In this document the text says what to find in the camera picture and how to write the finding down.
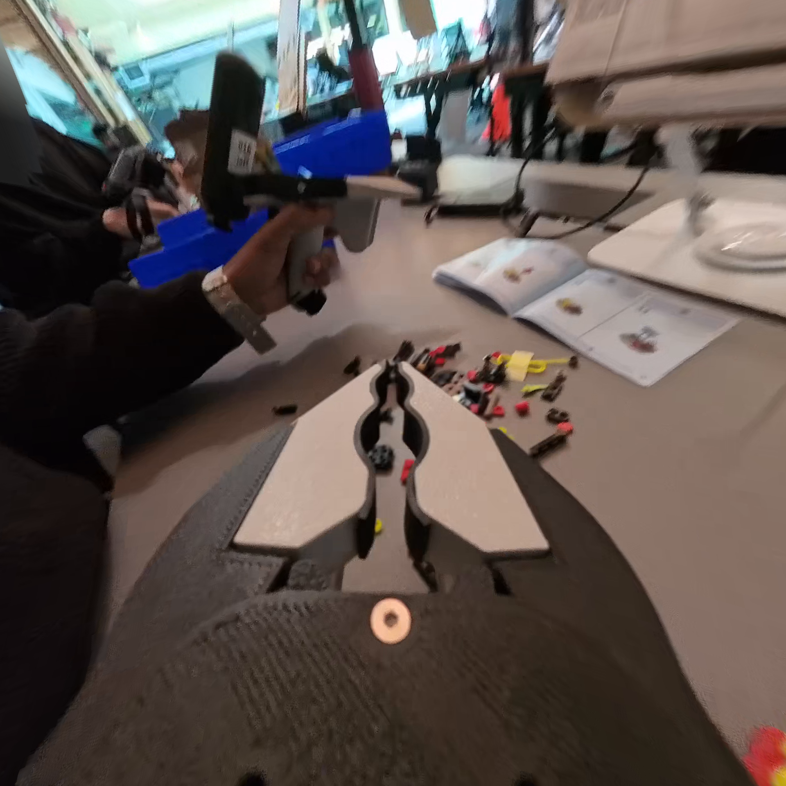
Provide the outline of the blue plastic box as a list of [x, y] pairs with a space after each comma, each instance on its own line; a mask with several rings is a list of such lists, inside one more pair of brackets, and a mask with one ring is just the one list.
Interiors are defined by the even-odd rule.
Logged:
[[[388, 116], [384, 109], [352, 110], [348, 118], [329, 120], [273, 144], [286, 174], [313, 176], [370, 175], [391, 163]], [[129, 262], [142, 289], [153, 289], [195, 270], [213, 270], [228, 262], [267, 221], [267, 211], [216, 230], [203, 210], [191, 211], [158, 226], [160, 248]]]

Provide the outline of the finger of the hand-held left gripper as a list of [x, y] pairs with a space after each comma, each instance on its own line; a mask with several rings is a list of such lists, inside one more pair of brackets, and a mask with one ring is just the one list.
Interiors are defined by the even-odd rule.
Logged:
[[335, 204], [335, 231], [343, 246], [360, 253], [372, 244], [382, 201], [420, 202], [422, 191], [397, 177], [347, 177]]

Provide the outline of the silver wristwatch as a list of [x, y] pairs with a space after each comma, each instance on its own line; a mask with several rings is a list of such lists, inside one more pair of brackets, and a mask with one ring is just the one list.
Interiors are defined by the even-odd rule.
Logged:
[[221, 267], [205, 275], [201, 289], [216, 314], [258, 354], [265, 355], [277, 347], [264, 326], [265, 319], [240, 299]]

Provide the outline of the white monitor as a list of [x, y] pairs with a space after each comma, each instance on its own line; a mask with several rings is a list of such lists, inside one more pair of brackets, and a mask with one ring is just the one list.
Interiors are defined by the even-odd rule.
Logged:
[[575, 126], [780, 126], [785, 2], [567, 2], [545, 81]]

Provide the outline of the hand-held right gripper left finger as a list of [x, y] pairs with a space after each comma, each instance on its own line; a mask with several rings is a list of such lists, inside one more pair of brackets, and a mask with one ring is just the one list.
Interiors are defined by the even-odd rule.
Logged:
[[292, 425], [233, 537], [239, 551], [287, 560], [364, 559], [375, 539], [384, 372], [369, 367]]

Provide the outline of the black red yellow lego assembly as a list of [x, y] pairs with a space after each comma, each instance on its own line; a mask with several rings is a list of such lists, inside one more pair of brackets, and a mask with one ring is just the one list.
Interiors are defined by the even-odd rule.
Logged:
[[785, 785], [785, 732], [762, 726], [752, 733], [743, 765], [756, 785]]

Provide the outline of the person's left hand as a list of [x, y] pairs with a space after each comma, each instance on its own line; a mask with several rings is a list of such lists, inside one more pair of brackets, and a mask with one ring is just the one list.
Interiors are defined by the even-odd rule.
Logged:
[[224, 266], [223, 272], [238, 298], [257, 316], [267, 318], [289, 305], [289, 247], [310, 230], [334, 235], [330, 205], [290, 203], [284, 206]]

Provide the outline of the open lego instruction booklet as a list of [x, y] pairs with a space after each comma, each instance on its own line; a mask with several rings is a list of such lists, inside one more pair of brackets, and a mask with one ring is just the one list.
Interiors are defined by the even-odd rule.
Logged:
[[739, 322], [724, 310], [589, 267], [558, 241], [502, 238], [439, 265], [432, 278], [643, 388]]

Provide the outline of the person's left forearm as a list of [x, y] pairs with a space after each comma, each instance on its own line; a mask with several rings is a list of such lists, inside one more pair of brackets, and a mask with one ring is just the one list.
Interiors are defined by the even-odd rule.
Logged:
[[89, 305], [1, 317], [2, 441], [22, 449], [81, 439], [187, 387], [241, 345], [199, 273], [141, 290], [114, 282]]

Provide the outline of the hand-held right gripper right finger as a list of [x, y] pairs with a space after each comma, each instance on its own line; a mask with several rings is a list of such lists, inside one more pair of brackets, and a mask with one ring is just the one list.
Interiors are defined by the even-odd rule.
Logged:
[[496, 433], [409, 363], [396, 366], [396, 391], [415, 459], [404, 524], [413, 562], [463, 568], [549, 554]]

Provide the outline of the person's black clothing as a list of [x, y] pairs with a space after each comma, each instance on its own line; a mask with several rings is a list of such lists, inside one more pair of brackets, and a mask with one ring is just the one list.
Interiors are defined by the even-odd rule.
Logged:
[[93, 653], [113, 478], [82, 438], [2, 434], [1, 782], [79, 692]]

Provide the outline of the white lamp stand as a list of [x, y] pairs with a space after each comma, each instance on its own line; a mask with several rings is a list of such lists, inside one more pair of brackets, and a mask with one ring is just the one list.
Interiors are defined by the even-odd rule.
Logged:
[[590, 263], [784, 319], [784, 175], [704, 174], [689, 132], [661, 133], [679, 198], [600, 242]]

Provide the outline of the dark red pole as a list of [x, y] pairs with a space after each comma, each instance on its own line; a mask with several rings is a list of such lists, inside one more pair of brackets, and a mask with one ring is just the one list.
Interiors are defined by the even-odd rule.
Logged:
[[353, 91], [364, 111], [384, 111], [377, 66], [368, 48], [354, 1], [343, 1], [350, 28], [349, 64]]

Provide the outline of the pile of lego pieces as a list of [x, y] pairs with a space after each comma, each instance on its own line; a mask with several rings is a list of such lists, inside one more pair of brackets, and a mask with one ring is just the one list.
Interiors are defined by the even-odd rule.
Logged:
[[[451, 349], [451, 346], [448, 346], [447, 348], [439, 348], [432, 352], [426, 352], [424, 359], [417, 359], [411, 363], [407, 362], [405, 359], [402, 359], [401, 361], [395, 360], [392, 363], [384, 366], [385, 368], [387, 368], [387, 370], [384, 372], [384, 389], [380, 389], [379, 392], [385, 392], [386, 396], [384, 399], [384, 403], [380, 406], [379, 409], [379, 425], [382, 420], [381, 418], [382, 414], [386, 410], [385, 405], [387, 402], [388, 393], [392, 391], [394, 394], [394, 399], [398, 402], [398, 395], [396, 391], [396, 366], [398, 363], [401, 362], [409, 363], [413, 368], [417, 369], [423, 376], [427, 377], [427, 379], [429, 379], [434, 385], [440, 388], [443, 392], [447, 393], [437, 383], [437, 376], [439, 373], [443, 373], [443, 374], [446, 373], [446, 369], [444, 368], [444, 363], [445, 363], [445, 357], [447, 356], [449, 349]], [[506, 361], [505, 358], [506, 358], [505, 355], [499, 355], [498, 353], [496, 353], [492, 356], [487, 357], [487, 359], [485, 359], [479, 365], [478, 370], [468, 371], [462, 374], [461, 376], [459, 376], [459, 380], [463, 384], [463, 388], [459, 393], [454, 395], [453, 399], [459, 402], [465, 408], [467, 408], [472, 414], [480, 418], [485, 424], [486, 424], [486, 418], [488, 417], [494, 418], [497, 416], [495, 412], [495, 405], [497, 404], [498, 397], [501, 394], [502, 383], [504, 381], [513, 382], [516, 380], [516, 378], [514, 377], [513, 362]], [[424, 371], [425, 364], [434, 364], [437, 367], [436, 374], [434, 374], [432, 377], [426, 376]], [[342, 388], [346, 383], [357, 378], [360, 374], [361, 373], [359, 373], [357, 376], [351, 377], [339, 388]], [[338, 391], [339, 388], [336, 388], [331, 393], [331, 395], [334, 392]], [[404, 413], [402, 411], [402, 408], [399, 406], [399, 404], [398, 407], [402, 412], [402, 416], [404, 418]], [[404, 424], [404, 419], [402, 421], [402, 433], [403, 433], [403, 424]], [[377, 445], [377, 443], [378, 440], [376, 444], [368, 452], [369, 462], [373, 465], [373, 469], [375, 472], [376, 470], [369, 453], [373, 450], [373, 448]], [[526, 493], [525, 491], [523, 492], [529, 506], [531, 507], [532, 512], [535, 514], [535, 503], [532, 501], [532, 498], [529, 496], [528, 493]], [[542, 526], [540, 524], [539, 526], [541, 527], [542, 532], [545, 535], [545, 531], [543, 530]]]

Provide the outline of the white flat device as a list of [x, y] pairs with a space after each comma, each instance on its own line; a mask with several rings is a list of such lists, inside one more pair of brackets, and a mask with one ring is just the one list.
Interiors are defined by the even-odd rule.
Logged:
[[521, 166], [521, 160], [495, 156], [447, 156], [437, 168], [437, 202], [499, 208], [514, 197]]

